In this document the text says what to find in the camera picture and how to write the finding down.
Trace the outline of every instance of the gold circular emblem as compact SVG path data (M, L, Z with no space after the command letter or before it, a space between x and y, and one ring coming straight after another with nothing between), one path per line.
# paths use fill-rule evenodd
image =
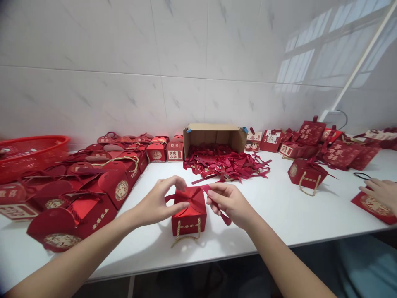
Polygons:
M54 199L54 200L49 200L46 204L45 207L47 209L52 209L52 208L57 208L61 207L65 202L62 201L61 199Z
M117 201L122 201L125 199L125 197L127 196L127 192L128 192L128 182L123 180L120 181L119 184L117 184L116 187L116 192L115 192L115 197Z
M160 159L161 158L161 152L158 150L155 150L152 152L152 157L153 159Z
M296 165L292 165L289 174L291 177L295 177L298 171L298 167Z
M373 197L369 195L363 195L360 199L361 204L370 212L379 214L382 216L393 216L393 212L386 206L379 203Z
M71 248L80 241L80 237L68 234L51 234L44 238L45 243L56 248Z

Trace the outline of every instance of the person's right hand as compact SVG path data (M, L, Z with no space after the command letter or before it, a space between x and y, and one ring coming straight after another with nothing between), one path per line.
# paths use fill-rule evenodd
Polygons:
M240 228L246 230L252 220L259 217L258 213L248 203L239 189L232 184L212 183L209 185L207 205L211 205L212 211L220 215L220 210Z
M389 207L397 216L397 183L390 180L380 181L372 178L371 180L365 180L365 184L373 190L363 186L360 186L359 189L379 203Z

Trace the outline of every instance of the person's left hand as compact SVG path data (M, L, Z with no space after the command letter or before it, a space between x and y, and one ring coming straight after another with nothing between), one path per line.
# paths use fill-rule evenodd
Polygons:
M165 205L164 196L171 186L176 186L180 191L185 191L186 182L179 176L160 179L152 190L134 208L123 214L133 222L134 226L146 226L158 223L172 215L186 209L190 203L181 202L172 206Z

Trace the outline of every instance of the pile of red ribbons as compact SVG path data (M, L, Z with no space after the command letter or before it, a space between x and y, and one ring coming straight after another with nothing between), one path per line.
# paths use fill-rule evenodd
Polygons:
M266 177L270 172L269 161L262 161L256 155L244 152L237 153L228 145L205 144L201 146L191 145L188 158L183 162L185 170L192 169L193 174L200 174L203 179L192 184L204 181L216 176L221 182L248 179L251 177Z

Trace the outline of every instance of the marble tile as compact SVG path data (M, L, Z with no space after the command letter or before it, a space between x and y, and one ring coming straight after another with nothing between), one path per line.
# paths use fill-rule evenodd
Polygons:
M189 123L204 122L206 80L161 77L170 136L182 134Z
M207 80L208 123L231 123L254 130L291 127L331 108L341 88Z
M342 87L390 0L209 0L207 78Z
M150 2L3 1L0 65L159 75Z
M151 0L161 74L205 78L208 0Z
M161 78L0 67L0 133L69 135L91 144L108 131L167 133Z

